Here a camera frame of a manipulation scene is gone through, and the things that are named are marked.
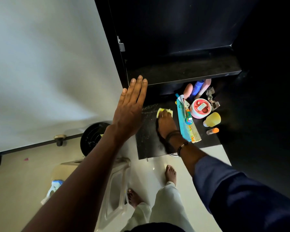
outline person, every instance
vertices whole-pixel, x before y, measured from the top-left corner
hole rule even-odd
[[[123,89],[112,124],[101,140],[24,232],[94,230],[116,154],[140,127],[147,84],[139,76]],[[202,202],[222,231],[290,231],[290,199],[187,143],[170,113],[160,113],[158,124],[160,135],[180,149]],[[193,231],[176,189],[176,171],[168,165],[165,175],[166,186],[158,191],[152,210],[136,192],[128,191],[135,212],[123,230]]]

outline bare foot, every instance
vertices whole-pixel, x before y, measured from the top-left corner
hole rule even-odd
[[[170,165],[166,166],[165,178],[167,182],[173,182],[176,185],[176,171]]]
[[[137,193],[135,193],[135,191],[132,189],[128,190],[127,195],[128,195],[129,204],[134,208],[136,208],[136,206],[138,206],[140,203],[144,202],[144,200],[141,199],[141,197]]]

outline bracelet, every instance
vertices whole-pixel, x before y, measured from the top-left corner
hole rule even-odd
[[[181,132],[179,130],[174,130],[174,131],[171,131],[168,135],[166,135],[165,137],[165,141],[166,142],[169,142],[170,141],[170,138],[172,136],[175,136],[175,135],[182,135]]]
[[[184,144],[182,144],[182,145],[178,148],[178,151],[177,151],[178,156],[181,156],[181,155],[180,155],[180,151],[181,151],[181,149],[182,149],[185,145],[187,145],[187,144],[189,144],[189,142],[185,142]]]

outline sleeve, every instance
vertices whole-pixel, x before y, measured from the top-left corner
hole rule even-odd
[[[193,183],[222,231],[287,231],[290,199],[211,156],[195,165]]]

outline pant leg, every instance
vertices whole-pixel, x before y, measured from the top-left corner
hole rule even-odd
[[[148,223],[151,214],[151,208],[146,203],[140,203],[136,206],[132,217],[128,220],[127,225],[121,230],[132,230],[134,227]]]
[[[149,219],[149,223],[151,222],[167,222],[182,228],[185,232],[194,232],[182,205],[179,191],[173,182],[167,182],[158,191]]]

